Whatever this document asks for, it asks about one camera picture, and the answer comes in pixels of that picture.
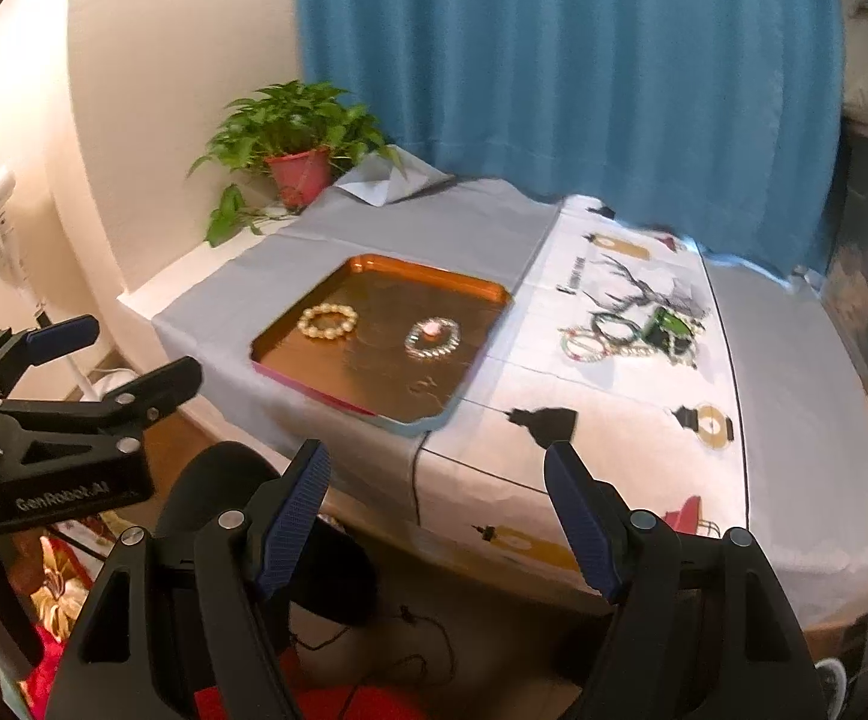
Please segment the green black jewelry piece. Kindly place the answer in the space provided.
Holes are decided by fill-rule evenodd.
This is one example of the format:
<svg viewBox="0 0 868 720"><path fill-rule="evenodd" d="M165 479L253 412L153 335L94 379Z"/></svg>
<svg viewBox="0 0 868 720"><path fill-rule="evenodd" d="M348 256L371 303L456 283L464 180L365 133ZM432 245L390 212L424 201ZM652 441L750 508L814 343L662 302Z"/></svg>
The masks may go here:
<svg viewBox="0 0 868 720"><path fill-rule="evenodd" d="M640 332L640 340L669 358L686 356L694 349L696 327L689 317L668 307L657 307Z"/></svg>

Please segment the potted green plant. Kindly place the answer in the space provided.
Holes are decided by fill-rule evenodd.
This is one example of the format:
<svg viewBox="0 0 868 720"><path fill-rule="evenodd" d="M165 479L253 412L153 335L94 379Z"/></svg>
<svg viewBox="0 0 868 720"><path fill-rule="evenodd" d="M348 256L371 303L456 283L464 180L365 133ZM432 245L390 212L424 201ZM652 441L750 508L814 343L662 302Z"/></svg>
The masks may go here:
<svg viewBox="0 0 868 720"><path fill-rule="evenodd" d="M258 234L265 221L300 215L331 182L369 156L403 167L379 119L346 96L346 89L328 82L290 80L227 105L226 118L190 169L216 164L233 177L268 179L274 200L265 208L252 205L242 187L229 182L209 215L209 245L217 247L244 229Z"/></svg>

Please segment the white printed table runner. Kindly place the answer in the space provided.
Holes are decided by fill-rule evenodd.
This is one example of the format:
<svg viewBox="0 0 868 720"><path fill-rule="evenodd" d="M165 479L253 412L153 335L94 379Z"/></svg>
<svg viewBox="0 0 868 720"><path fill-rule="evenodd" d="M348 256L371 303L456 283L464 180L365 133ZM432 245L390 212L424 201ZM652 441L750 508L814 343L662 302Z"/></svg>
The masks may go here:
<svg viewBox="0 0 868 720"><path fill-rule="evenodd" d="M660 351L600 355L593 312L639 327L651 289L696 310L694 359ZM725 333L696 245L639 231L572 195L516 290L513 307L447 426L416 463L419 520L429 532L476 541L494 528L523 543L561 536L543 449L520 416L575 413L572 445L590 473L632 509L666 514L690 497L714 532L747 522L743 431Z"/></svg>

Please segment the dark green bangle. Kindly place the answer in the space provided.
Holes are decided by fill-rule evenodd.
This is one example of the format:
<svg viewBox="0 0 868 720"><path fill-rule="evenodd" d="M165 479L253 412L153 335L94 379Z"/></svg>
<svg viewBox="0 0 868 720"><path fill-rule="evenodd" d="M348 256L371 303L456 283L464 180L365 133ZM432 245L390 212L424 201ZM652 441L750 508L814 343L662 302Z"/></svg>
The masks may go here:
<svg viewBox="0 0 868 720"><path fill-rule="evenodd" d="M603 343L616 348L627 348L640 340L640 327L637 323L611 312L593 312L590 317L590 330Z"/></svg>

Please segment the orange metal tray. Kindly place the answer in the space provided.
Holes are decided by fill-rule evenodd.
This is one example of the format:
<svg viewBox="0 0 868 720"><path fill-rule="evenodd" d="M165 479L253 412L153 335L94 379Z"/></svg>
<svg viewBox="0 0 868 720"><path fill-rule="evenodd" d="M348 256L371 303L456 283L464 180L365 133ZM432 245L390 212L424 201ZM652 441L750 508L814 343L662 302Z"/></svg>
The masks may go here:
<svg viewBox="0 0 868 720"><path fill-rule="evenodd" d="M402 436L443 426L512 304L502 284L380 254L345 260L251 340L256 372ZM459 325L452 356L404 351L414 323Z"/></svg>

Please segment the blue curtain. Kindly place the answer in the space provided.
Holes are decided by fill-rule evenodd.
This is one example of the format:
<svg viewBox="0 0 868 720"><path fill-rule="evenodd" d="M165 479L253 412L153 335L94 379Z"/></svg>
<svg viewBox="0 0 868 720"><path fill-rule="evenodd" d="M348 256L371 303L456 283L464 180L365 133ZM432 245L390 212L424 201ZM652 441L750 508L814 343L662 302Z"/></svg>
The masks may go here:
<svg viewBox="0 0 868 720"><path fill-rule="evenodd" d="M822 268L840 0L297 0L302 70L393 142L585 193L777 275Z"/></svg>

